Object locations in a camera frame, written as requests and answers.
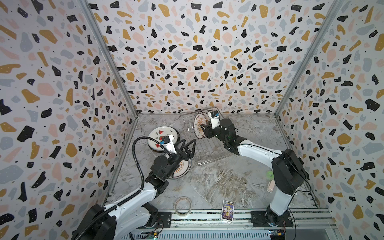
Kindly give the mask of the orange sunburst plate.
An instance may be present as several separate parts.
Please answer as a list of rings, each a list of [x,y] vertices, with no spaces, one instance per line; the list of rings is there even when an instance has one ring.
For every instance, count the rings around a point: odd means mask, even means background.
[[[203,139],[205,138],[203,130],[200,128],[201,124],[206,124],[205,118],[202,115],[202,113],[198,113],[195,118],[194,118],[194,124],[193,124],[193,130],[195,133],[195,136],[198,139]]]
[[[177,169],[169,176],[169,179],[176,180],[185,176],[191,169],[192,160],[182,160]]]
[[[206,112],[202,112],[202,115],[203,115],[204,118],[205,118],[206,124],[209,124],[209,122],[211,121],[211,119],[210,119],[210,117],[209,117],[209,114],[206,113]]]

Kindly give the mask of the orange sunburst plate front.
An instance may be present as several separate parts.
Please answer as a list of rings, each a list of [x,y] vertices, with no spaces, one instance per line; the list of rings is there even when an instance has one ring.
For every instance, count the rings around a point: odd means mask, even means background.
[[[185,176],[191,169],[192,160],[182,160],[177,169],[169,176],[169,179],[176,180]]]

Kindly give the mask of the brown rimmed cream plate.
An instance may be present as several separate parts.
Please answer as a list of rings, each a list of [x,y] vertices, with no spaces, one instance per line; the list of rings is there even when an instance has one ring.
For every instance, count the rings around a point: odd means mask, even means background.
[[[178,130],[175,130],[175,131],[176,131],[177,139],[175,140],[174,144],[179,142],[181,139],[181,135],[180,135],[179,131]]]

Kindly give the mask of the watermelon pattern plate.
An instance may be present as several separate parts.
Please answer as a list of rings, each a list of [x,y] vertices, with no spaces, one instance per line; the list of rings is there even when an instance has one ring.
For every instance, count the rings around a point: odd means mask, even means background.
[[[152,139],[155,139],[156,141],[160,142],[162,140],[162,137],[166,135],[173,135],[174,140],[177,139],[176,131],[172,127],[167,127],[167,126],[160,126],[152,130],[149,134],[149,137]],[[148,140],[148,146],[150,147],[151,150],[156,151],[156,152],[163,152],[163,149],[160,147],[159,144],[156,144],[155,142]]]

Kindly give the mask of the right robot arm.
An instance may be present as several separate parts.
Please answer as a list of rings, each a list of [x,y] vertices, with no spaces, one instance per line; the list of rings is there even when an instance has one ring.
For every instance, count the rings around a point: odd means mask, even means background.
[[[300,158],[290,149],[273,150],[239,136],[230,119],[214,117],[199,128],[208,139],[217,138],[221,141],[229,152],[255,160],[272,170],[276,191],[266,209],[263,222],[272,227],[279,226],[283,217],[289,213],[289,205],[295,193],[309,177]]]

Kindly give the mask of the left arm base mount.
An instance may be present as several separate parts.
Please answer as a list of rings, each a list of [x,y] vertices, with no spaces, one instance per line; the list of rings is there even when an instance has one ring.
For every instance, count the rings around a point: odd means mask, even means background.
[[[159,211],[150,203],[144,204],[143,207],[150,214],[150,218],[145,224],[146,228],[169,229],[171,227],[172,212]]]

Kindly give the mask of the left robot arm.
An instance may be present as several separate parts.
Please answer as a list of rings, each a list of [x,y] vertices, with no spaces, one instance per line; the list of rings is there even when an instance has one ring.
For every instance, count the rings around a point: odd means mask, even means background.
[[[147,177],[144,176],[136,155],[136,144],[140,140],[154,142],[165,152],[155,158]],[[114,240],[131,234],[139,227],[153,227],[157,223],[159,210],[150,202],[165,191],[169,185],[168,180],[175,176],[180,164],[194,157],[196,142],[180,140],[173,143],[172,135],[163,137],[160,142],[147,136],[134,140],[132,155],[140,174],[140,187],[112,204],[104,207],[98,204],[92,206],[78,228],[73,231],[72,239]]]

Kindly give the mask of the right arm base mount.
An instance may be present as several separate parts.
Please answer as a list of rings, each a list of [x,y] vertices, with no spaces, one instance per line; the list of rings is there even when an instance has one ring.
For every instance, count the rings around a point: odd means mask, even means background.
[[[254,228],[283,228],[294,226],[289,211],[283,213],[282,216],[276,215],[273,211],[252,211],[251,223]]]

